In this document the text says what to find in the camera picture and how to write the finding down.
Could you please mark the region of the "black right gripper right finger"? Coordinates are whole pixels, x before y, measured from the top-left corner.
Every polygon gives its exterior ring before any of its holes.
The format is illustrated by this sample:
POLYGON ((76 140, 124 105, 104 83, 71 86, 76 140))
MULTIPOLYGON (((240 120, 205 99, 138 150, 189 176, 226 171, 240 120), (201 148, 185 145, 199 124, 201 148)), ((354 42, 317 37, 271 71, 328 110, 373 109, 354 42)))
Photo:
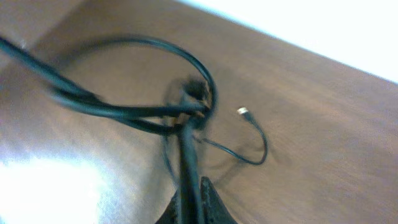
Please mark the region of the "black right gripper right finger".
POLYGON ((200 193, 206 224, 238 224, 206 176, 201 177, 200 193))

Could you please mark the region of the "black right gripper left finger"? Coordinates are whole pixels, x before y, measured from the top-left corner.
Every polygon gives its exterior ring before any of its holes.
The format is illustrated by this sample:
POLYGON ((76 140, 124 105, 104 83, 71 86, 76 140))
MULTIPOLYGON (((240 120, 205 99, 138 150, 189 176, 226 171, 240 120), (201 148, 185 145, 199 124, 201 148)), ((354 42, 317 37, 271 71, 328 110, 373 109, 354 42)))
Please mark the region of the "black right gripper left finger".
POLYGON ((181 224, 180 190, 177 189, 155 224, 181 224))

